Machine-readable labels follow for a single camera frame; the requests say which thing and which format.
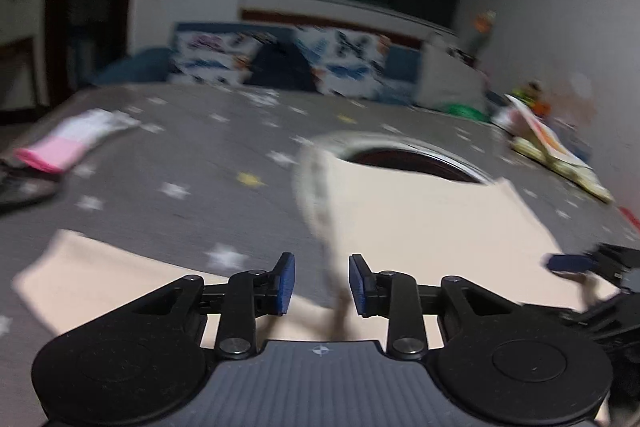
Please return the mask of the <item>cream sweater with number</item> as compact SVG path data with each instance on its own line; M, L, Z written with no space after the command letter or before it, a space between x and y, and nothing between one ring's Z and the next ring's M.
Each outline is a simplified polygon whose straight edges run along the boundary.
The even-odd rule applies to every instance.
M326 152L318 158L326 195L308 213L329 244L321 268L334 303L322 308L295 294L284 317L259 321L260 338L383 339L381 320L356 317L347 277L355 253L375 269L409 273L422 284L460 275L515 301L584 309L578 286L544 267L558 244L508 180L452 182L358 166ZM61 230L12 285L44 326L62 334L183 275L180 265Z

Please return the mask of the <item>red plastic stool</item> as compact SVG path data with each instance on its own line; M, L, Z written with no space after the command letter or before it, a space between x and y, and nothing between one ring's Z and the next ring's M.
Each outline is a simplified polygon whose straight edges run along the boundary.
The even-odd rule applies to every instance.
M640 230L640 219L630 209L626 207L620 207L618 208L618 210L620 210L620 213L631 225Z

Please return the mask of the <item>green patterned folded blanket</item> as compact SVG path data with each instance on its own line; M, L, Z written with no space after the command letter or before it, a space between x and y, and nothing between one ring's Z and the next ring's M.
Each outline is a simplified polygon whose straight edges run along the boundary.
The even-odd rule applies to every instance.
M514 152L538 162L538 164L562 176L565 180L573 182L580 187L582 191L599 199L601 202L613 204L613 195L601 184L597 175L590 168L575 166L566 161L555 159L548 153L544 153L544 151L533 142L520 138L519 136L512 139L510 145Z

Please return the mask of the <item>white poster with red print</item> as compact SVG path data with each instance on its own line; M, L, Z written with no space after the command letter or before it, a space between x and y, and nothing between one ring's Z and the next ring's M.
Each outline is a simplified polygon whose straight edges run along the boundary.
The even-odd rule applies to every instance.
M564 161L580 168L589 168L585 161L582 161L561 143L555 132L544 124L524 102L512 95L508 95L506 98L518 110L544 153L555 160Z

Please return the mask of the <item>round black induction cooktop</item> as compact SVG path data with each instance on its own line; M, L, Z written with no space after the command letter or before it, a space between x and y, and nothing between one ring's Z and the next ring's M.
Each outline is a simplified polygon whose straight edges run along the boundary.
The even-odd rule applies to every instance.
M350 153L345 160L361 166L428 174L448 181L474 184L492 182L490 176L475 167L434 150L372 147Z

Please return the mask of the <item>teddy bear in yellow vest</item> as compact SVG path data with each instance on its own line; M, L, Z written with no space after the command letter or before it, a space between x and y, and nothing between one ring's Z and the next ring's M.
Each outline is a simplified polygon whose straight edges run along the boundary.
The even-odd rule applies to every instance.
M529 81L528 83L523 84L522 87L518 87L513 90L515 98L518 98L529 107L533 107L538 103L541 93L541 87L537 81Z

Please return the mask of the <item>grey pillow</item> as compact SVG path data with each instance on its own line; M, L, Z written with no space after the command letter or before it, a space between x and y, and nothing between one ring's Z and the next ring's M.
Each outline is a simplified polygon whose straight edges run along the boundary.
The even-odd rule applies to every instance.
M424 41L413 104L435 110L459 104L485 113L485 76L449 51L449 42L438 32Z

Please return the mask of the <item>dark blue backpack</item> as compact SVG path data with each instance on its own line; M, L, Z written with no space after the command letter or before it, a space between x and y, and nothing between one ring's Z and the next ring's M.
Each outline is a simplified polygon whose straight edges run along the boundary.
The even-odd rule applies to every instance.
M309 62L292 42L264 44L250 62L250 75L244 84L286 91L317 91Z

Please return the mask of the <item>butterfly cushion near window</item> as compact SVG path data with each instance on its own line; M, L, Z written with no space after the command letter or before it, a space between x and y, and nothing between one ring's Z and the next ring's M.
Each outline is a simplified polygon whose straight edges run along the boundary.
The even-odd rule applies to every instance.
M382 89L390 39L343 28L300 26L294 43L323 95L372 100Z

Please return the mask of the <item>blue sofa bench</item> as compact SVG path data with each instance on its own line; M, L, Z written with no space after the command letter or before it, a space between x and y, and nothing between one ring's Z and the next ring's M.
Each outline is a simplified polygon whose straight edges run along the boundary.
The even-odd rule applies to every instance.
M171 57L176 49L178 35L183 31L228 34L228 32L268 32L279 41L292 41L294 25L255 24L251 20L239 23L183 22L176 23L169 46L152 46L133 56L105 67L85 81L86 87L117 86L125 83L166 83L171 73ZM393 32L386 32L390 47L384 66L384 77L416 84L421 60L422 41Z

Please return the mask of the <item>butterfly cushion at sofa end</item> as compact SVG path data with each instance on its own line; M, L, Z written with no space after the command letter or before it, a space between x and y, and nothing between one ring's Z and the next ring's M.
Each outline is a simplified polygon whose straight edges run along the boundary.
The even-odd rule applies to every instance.
M169 63L171 79L241 86L252 75L256 54L273 41L273 35L261 31L179 31Z

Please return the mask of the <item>pink and white gloves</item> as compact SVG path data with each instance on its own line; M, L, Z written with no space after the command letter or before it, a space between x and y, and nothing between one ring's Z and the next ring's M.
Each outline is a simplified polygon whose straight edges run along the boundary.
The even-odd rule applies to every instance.
M86 110L64 119L39 141L18 148L14 156L27 167L61 174L73 168L109 136L137 128L139 124L136 118L119 110Z

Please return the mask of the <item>orange artificial flower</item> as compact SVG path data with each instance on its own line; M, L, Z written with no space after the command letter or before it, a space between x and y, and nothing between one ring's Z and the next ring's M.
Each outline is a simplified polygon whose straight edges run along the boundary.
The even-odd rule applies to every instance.
M466 45L466 53L479 57L490 41L497 13L493 10L481 12L473 22L473 32Z

